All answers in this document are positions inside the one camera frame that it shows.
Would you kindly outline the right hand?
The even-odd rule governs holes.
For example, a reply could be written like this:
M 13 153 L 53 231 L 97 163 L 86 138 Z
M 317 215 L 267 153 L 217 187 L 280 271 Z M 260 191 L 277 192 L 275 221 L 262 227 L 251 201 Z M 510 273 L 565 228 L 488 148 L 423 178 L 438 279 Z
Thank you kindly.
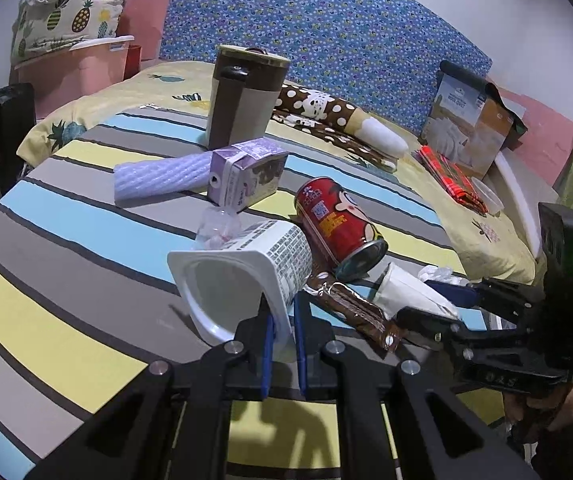
M 504 411 L 511 424 L 520 422 L 528 410 L 553 413 L 547 429 L 560 430 L 573 424 L 573 384 L 559 386 L 546 398 L 527 398 L 513 393 L 503 394 Z

